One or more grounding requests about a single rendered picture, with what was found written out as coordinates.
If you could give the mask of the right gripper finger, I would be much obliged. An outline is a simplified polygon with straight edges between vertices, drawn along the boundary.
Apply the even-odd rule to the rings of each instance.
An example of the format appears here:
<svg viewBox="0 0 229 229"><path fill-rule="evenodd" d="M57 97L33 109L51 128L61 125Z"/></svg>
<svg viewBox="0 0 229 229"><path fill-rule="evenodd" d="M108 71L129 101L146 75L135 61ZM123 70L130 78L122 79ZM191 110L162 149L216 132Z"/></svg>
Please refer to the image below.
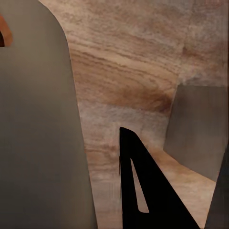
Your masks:
<svg viewBox="0 0 229 229"><path fill-rule="evenodd" d="M200 229L138 135L120 127L123 229ZM131 159L149 209L138 210Z"/></svg>

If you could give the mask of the trash can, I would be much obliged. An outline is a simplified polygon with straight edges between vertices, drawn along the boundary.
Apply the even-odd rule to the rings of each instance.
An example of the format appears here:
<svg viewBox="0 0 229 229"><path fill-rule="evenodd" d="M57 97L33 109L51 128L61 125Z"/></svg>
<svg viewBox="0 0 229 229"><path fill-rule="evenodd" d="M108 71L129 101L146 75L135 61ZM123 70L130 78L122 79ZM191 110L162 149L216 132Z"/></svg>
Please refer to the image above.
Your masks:
<svg viewBox="0 0 229 229"><path fill-rule="evenodd" d="M0 0L0 229L98 229L68 42L38 0Z"/></svg>

